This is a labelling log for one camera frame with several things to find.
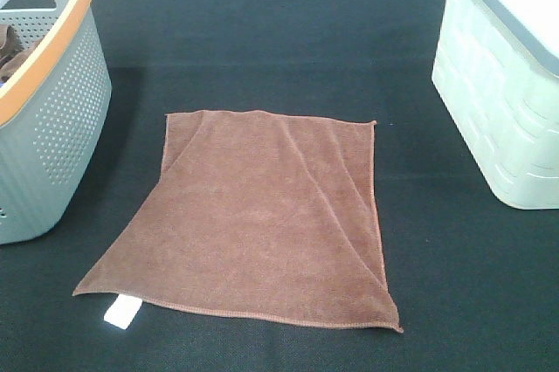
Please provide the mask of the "brown microfibre towel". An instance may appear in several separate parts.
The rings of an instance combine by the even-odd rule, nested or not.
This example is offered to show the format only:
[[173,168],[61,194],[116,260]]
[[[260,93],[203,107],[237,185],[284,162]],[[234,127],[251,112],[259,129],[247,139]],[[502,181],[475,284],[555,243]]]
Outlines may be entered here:
[[397,331],[374,144],[371,121],[259,110],[169,114],[156,186],[75,293]]

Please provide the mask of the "brown towel in basket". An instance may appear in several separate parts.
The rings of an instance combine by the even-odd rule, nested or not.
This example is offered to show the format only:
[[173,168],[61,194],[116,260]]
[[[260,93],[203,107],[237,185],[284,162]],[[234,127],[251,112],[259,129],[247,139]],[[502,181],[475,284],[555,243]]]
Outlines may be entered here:
[[3,86],[38,47],[39,38],[26,49],[20,49],[12,26],[1,25],[1,85]]

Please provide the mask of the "black table cloth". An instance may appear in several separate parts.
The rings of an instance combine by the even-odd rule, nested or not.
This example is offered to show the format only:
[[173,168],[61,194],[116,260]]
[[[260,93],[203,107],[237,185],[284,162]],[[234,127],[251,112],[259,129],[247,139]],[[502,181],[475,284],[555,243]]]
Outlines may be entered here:
[[[1,249],[4,371],[555,371],[558,214],[487,187],[431,83],[445,0],[93,0],[113,94],[60,222]],[[375,121],[375,195],[402,333],[327,330],[72,290],[159,176],[165,116]]]

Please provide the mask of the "grey perforated laundry basket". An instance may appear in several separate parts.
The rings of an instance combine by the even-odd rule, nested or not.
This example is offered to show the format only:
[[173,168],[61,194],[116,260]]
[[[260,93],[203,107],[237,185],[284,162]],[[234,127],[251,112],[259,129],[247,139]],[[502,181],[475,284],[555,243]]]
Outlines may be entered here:
[[100,137],[111,81],[92,0],[8,0],[1,25],[20,49],[42,41],[1,85],[1,241],[48,232]]

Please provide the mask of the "white storage bin grey rim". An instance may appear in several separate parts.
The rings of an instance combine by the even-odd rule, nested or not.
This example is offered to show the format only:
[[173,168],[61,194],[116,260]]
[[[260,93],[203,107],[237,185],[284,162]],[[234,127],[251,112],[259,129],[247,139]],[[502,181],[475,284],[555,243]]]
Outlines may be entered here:
[[490,190],[558,205],[558,0],[445,0],[431,79]]

